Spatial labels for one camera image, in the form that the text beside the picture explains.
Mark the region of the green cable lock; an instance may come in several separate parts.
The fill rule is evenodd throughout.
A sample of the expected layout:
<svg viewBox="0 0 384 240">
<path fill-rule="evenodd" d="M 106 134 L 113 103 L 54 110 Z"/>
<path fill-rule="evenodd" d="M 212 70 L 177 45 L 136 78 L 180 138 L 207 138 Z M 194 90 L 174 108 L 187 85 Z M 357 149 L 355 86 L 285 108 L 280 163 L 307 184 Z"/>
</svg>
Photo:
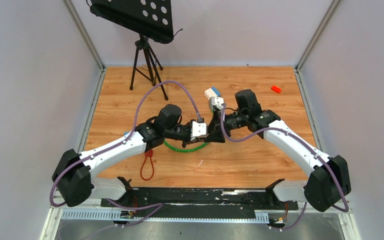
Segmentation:
<svg viewBox="0 0 384 240">
<path fill-rule="evenodd" d="M 196 152 L 198 150 L 201 150 L 202 148 L 205 148 L 209 143 L 203 143 L 197 147 L 194 147 L 194 148 L 189 148 L 189 149 L 185 149 L 185 148 L 177 148 L 177 147 L 174 147 L 172 146 L 170 143 L 168 143 L 167 141 L 164 141 L 164 145 L 166 147 L 168 147 L 169 149 L 175 151 L 175 152 L 179 152 L 179 153 L 191 153 L 191 152 Z"/>
</svg>

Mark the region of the red cable lock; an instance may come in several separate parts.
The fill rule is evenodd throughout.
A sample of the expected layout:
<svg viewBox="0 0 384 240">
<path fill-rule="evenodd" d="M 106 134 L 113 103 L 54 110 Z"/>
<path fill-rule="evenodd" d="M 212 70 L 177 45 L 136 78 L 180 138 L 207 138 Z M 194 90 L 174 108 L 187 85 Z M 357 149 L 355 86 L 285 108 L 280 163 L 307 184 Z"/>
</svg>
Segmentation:
<svg viewBox="0 0 384 240">
<path fill-rule="evenodd" d="M 155 175 L 153 156 L 154 151 L 152 149 L 144 153 L 144 160 L 141 164 L 139 172 L 139 175 L 143 181 L 150 181 Z"/>
</svg>

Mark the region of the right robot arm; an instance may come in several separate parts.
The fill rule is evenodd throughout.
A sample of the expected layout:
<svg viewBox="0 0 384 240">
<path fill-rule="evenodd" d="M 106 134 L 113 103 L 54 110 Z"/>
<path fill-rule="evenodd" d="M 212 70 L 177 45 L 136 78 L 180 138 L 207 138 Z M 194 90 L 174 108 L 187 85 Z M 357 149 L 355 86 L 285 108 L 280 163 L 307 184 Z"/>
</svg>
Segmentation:
<svg viewBox="0 0 384 240">
<path fill-rule="evenodd" d="M 292 159 L 308 177 L 307 180 L 281 180 L 265 195 L 266 204 L 278 209 L 285 202 L 304 202 L 325 212 L 335 208 L 348 212 L 346 195 L 351 191 L 347 161 L 312 146 L 296 134 L 272 110 L 263 110 L 250 89 L 235 94 L 237 109 L 226 113 L 227 105 L 220 93 L 211 87 L 204 91 L 213 116 L 206 129 L 206 143 L 244 142 L 254 136 L 270 142 Z"/>
</svg>

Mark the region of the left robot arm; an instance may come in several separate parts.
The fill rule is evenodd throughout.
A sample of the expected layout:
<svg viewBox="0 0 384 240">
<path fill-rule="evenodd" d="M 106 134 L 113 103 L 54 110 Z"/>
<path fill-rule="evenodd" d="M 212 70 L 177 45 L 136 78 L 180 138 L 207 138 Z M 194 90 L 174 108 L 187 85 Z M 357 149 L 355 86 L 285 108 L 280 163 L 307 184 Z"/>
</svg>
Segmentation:
<svg viewBox="0 0 384 240">
<path fill-rule="evenodd" d="M 137 125 L 127 135 L 101 147 L 77 153 L 65 151 L 51 177 L 50 203 L 54 207 L 75 207 L 88 199 L 111 199 L 120 206 L 129 206 L 133 193 L 126 180 L 102 178 L 98 175 L 109 167 L 143 154 L 160 145 L 165 139 L 181 141 L 183 146 L 202 142 L 207 124 L 199 117 L 181 123 L 182 110 L 174 104 L 163 107 L 157 116 Z"/>
</svg>

